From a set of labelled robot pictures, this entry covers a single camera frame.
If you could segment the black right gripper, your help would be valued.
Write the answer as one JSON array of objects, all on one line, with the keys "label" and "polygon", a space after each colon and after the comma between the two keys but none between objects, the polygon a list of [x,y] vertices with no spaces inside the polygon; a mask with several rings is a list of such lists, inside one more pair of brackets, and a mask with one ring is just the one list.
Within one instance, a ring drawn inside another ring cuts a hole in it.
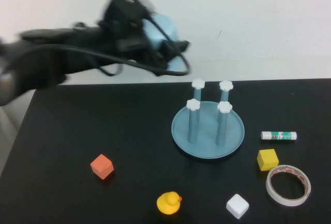
[{"label": "black right gripper", "polygon": [[[154,50],[144,32],[143,18],[148,13],[146,7],[137,2],[116,2],[111,0],[99,26],[110,33],[115,40],[118,55],[148,66],[165,66],[162,56]],[[190,46],[187,40],[168,41],[161,44],[162,54],[183,53]]]}]

